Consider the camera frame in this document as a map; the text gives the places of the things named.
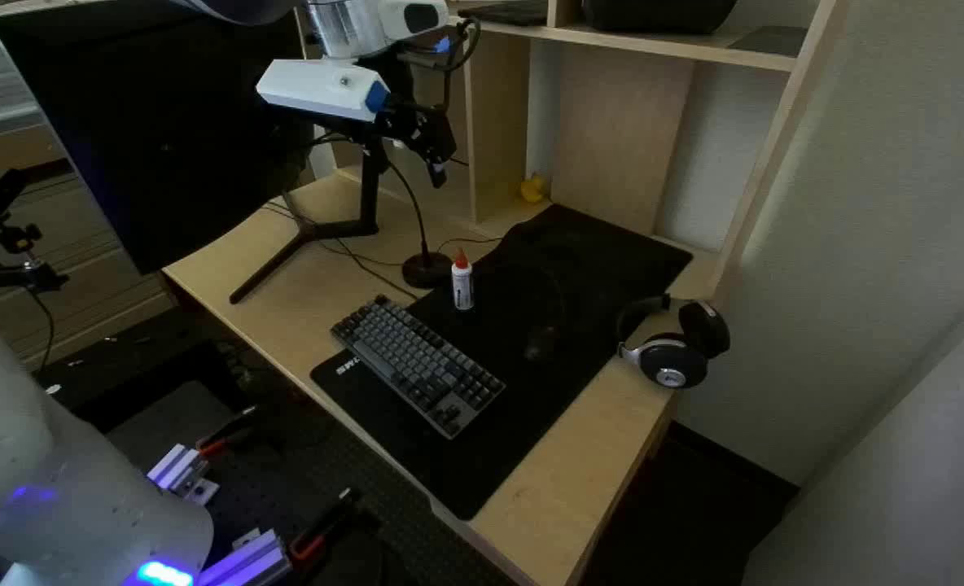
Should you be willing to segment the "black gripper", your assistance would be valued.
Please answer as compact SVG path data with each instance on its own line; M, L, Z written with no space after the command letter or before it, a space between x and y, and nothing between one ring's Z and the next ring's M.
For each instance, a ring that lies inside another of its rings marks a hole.
M382 128L428 163L435 188L447 187L447 163L458 152L447 112L416 102L411 66L395 52L377 54L377 70L392 92L382 107Z

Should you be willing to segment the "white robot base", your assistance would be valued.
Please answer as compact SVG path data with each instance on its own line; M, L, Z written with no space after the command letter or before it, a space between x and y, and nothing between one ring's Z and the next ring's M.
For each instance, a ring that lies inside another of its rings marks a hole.
M0 339L0 558L20 570L11 586L146 586L146 563L195 575L213 536L205 507L156 489Z

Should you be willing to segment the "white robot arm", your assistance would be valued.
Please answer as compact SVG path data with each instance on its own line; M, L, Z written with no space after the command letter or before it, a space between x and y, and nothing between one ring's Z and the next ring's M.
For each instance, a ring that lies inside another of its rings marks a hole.
M319 60L275 60L259 78L259 95L319 123L350 123L411 146L435 187L447 183L454 159L449 119L424 107L411 92L385 78L382 60L400 43L440 33L454 22L447 0L184 0L187 5L236 22L264 26L310 14L322 40Z

